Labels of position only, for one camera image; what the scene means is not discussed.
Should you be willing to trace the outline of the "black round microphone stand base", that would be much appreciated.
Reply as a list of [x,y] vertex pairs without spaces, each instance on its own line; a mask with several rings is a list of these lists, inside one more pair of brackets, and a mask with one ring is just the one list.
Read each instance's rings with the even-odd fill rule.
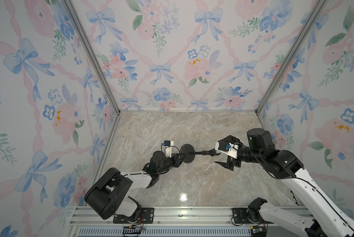
[[184,144],[182,145],[180,151],[181,151],[181,158],[184,163],[189,164],[194,161],[195,149],[192,145]]

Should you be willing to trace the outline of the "black microphone clip holder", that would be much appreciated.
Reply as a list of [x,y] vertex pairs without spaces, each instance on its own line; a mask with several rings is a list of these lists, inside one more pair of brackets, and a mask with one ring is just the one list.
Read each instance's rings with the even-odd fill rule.
[[208,155],[214,157],[214,156],[219,156],[220,153],[218,153],[215,149],[211,149],[208,151]]

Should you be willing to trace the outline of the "black microphone stand pole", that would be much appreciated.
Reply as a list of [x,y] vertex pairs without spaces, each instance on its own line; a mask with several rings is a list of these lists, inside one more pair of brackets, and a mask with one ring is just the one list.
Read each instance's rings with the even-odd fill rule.
[[200,151],[200,152],[193,152],[192,154],[194,154],[194,155],[208,156],[210,153],[209,153],[209,151]]

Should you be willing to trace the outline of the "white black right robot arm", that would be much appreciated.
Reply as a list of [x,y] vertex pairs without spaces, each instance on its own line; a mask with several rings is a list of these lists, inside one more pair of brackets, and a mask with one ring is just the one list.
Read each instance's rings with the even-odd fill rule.
[[300,237],[354,237],[354,220],[344,213],[316,184],[303,163],[288,150],[277,150],[269,131],[253,128],[247,132],[249,145],[229,135],[215,145],[227,155],[220,165],[233,170],[242,163],[255,163],[282,181],[302,201],[312,217],[293,214],[256,198],[248,206],[248,220],[274,223]]

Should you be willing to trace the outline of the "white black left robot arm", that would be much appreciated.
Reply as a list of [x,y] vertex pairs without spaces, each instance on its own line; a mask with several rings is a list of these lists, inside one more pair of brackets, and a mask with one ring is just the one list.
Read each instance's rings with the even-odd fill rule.
[[183,153],[168,156],[156,151],[141,171],[121,172],[110,168],[87,191],[84,201],[104,220],[117,215],[129,222],[136,222],[140,217],[141,204],[130,197],[129,192],[152,187],[160,175],[179,167],[186,158]]

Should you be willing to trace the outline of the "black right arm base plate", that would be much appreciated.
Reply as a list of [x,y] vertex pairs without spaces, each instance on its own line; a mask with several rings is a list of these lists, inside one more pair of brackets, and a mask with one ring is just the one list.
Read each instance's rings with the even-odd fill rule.
[[232,208],[231,223],[235,226],[242,226],[245,224],[259,225],[263,222],[260,209],[265,203],[267,203],[267,200],[263,198],[256,198],[247,207]]

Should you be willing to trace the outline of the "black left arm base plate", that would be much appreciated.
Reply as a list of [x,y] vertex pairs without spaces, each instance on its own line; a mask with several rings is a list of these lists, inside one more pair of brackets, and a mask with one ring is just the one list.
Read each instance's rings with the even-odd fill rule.
[[125,217],[123,215],[114,215],[114,224],[152,224],[155,216],[155,209],[152,207],[142,207],[134,217]]

